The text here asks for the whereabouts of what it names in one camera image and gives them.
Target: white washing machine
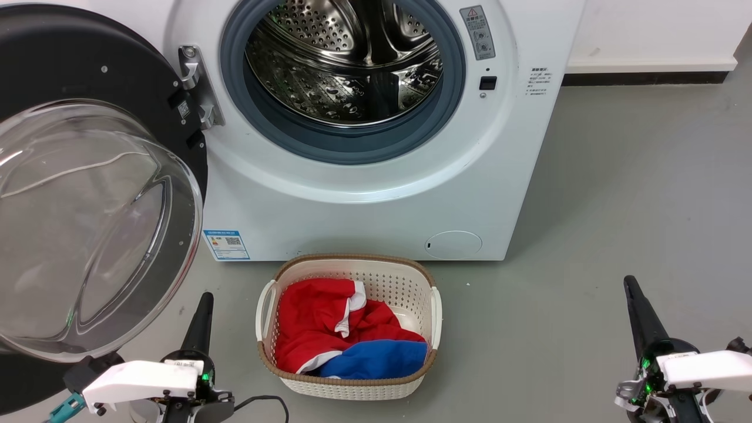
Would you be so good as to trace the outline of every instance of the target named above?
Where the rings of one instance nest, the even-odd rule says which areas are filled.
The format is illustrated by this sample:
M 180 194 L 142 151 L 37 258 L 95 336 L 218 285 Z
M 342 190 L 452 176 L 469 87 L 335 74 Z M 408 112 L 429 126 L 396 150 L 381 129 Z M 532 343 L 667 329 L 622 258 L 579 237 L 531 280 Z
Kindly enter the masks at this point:
M 143 37 L 198 102 L 217 260 L 502 260 L 584 0 L 54 3 Z
M 0 0 L 0 415 L 143 330 L 200 239 L 501 260 L 584 0 Z

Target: metal hinge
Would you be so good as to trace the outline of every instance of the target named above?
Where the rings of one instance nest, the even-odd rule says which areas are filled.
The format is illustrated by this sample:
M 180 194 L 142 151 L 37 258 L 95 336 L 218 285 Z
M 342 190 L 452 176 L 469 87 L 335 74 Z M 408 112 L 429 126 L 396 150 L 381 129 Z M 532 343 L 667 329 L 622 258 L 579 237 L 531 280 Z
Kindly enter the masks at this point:
M 180 60 L 183 88 L 190 91 L 201 109 L 201 129 L 224 125 L 224 116 L 217 103 L 217 96 L 214 95 L 199 46 L 182 45 L 177 49 L 177 56 Z

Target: plastic basket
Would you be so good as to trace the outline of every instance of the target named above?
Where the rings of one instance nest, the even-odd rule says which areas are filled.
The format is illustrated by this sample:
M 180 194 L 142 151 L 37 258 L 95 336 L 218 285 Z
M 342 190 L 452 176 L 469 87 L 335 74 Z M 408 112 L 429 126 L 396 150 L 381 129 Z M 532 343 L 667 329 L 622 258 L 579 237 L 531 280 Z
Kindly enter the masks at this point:
M 288 286 L 310 278 L 363 281 L 365 295 L 370 300 L 387 303 L 403 328 L 417 332 L 426 339 L 429 353 L 423 367 L 399 379 L 368 380 L 326 379 L 279 370 L 274 358 L 279 335 L 279 299 Z M 264 365 L 299 394 L 336 400 L 404 398 L 417 389 L 436 359 L 441 341 L 441 296 L 428 271 L 412 260 L 358 254 L 301 256 L 285 263 L 261 292 L 256 307 L 256 339 Z

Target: red cloth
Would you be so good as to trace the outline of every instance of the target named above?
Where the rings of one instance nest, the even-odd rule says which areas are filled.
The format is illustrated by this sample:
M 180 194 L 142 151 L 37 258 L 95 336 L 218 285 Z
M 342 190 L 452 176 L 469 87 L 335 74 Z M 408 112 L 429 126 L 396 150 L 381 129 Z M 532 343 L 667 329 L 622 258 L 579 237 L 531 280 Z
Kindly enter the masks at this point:
M 287 287 L 277 307 L 277 368 L 290 373 L 312 370 L 361 341 L 426 341 L 402 329 L 386 303 L 366 300 L 363 305 L 363 299 L 362 282 L 350 279 L 308 279 Z

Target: blue cloth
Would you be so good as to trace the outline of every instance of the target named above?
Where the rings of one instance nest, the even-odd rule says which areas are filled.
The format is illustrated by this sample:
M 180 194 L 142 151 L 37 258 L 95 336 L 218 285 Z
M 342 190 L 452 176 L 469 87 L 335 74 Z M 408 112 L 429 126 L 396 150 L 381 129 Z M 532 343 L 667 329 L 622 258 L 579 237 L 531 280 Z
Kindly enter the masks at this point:
M 426 361 L 425 342 L 378 341 L 358 342 L 319 368 L 319 376 L 340 379 L 391 379 L 417 372 Z

